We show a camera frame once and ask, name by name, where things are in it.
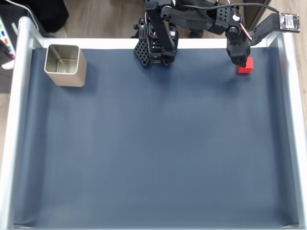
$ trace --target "wooden floor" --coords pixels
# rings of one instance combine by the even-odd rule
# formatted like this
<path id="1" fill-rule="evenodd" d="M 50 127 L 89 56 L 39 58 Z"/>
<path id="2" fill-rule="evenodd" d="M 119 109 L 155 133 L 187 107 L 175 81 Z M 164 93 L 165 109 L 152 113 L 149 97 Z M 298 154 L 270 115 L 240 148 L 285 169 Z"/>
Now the wooden floor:
<path id="1" fill-rule="evenodd" d="M 67 37 L 130 38 L 135 35 L 133 24 L 144 16 L 143 0 L 64 0 L 70 13 L 65 24 Z M 271 6 L 281 12 L 299 13 L 301 33 L 295 34 L 295 46 L 301 82 L 301 93 L 307 118 L 307 0 L 272 0 Z M 181 30 L 186 38 L 189 30 Z M 205 38 L 223 38 L 208 32 Z M 0 162 L 3 152 L 9 94 L 0 94 Z"/>

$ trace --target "black cable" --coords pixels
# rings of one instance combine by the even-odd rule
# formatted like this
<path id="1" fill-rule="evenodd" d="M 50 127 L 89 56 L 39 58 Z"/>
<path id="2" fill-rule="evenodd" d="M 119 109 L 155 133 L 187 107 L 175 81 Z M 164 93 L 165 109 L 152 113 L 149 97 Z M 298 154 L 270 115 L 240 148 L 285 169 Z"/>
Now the black cable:
<path id="1" fill-rule="evenodd" d="M 230 6 L 260 6 L 267 8 L 273 12 L 279 13 L 279 11 L 271 6 L 267 6 L 265 4 L 261 3 L 233 3 L 233 4 L 225 4 L 225 5 L 220 5 L 220 6 L 212 6 L 212 7 L 202 7 L 202 6 L 193 6 L 193 5 L 182 5 L 179 7 L 189 7 L 189 8 L 194 8 L 198 10 L 215 10 L 219 8 L 224 8 L 224 7 L 230 7 Z"/>

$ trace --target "white cable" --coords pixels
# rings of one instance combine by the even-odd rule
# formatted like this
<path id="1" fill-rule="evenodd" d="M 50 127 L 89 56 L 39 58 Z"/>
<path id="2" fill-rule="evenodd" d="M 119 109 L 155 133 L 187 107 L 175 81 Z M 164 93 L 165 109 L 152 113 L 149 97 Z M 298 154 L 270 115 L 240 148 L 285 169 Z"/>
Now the white cable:
<path id="1" fill-rule="evenodd" d="M 217 2 L 219 2 L 220 0 L 216 0 Z M 229 4 L 231 4 L 231 1 L 230 0 L 227 0 L 227 2 L 229 3 Z"/>
<path id="2" fill-rule="evenodd" d="M 20 7 L 24 8 L 24 9 L 26 9 L 27 11 L 29 11 L 29 13 L 30 13 L 30 15 L 31 15 L 31 17 L 32 17 L 32 19 L 33 19 L 33 22 L 34 22 L 34 24 L 35 24 L 37 30 L 39 31 L 39 28 L 38 28 L 38 25 L 37 25 L 37 23 L 36 23 L 36 21 L 35 21 L 35 19 L 34 19 L 34 16 L 33 16 L 32 12 L 31 12 L 28 8 L 26 8 L 26 7 L 23 6 L 23 5 L 18 4 L 18 3 L 16 3 L 16 2 L 13 2 L 13 1 L 11 1 L 11 0 L 5 0 L 5 1 L 7 1 L 7 2 L 9 2 L 10 4 L 13 4 L 13 5 L 15 5 L 15 6 L 20 6 Z"/>

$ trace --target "red wire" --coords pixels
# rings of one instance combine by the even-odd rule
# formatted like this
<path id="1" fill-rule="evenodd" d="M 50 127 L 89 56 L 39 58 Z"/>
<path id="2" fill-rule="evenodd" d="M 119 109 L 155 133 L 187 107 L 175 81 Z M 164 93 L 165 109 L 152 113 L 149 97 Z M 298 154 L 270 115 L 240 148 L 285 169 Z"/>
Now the red wire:
<path id="1" fill-rule="evenodd" d="M 249 40 L 251 41 L 252 38 L 249 36 L 247 30 L 244 28 L 244 26 L 243 26 L 241 23 L 240 23 L 240 26 L 241 26 L 242 30 L 244 31 L 244 33 L 246 34 L 246 36 L 247 36 L 247 37 L 249 38 Z"/>

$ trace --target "circuit board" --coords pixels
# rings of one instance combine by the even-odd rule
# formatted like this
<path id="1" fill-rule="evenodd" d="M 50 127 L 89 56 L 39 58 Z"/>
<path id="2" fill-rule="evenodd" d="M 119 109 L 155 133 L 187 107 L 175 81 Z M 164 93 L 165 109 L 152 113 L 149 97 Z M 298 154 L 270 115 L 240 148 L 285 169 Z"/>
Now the circuit board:
<path id="1" fill-rule="evenodd" d="M 291 13 L 282 13 L 279 15 L 279 24 L 281 30 L 299 32 L 299 15 Z"/>

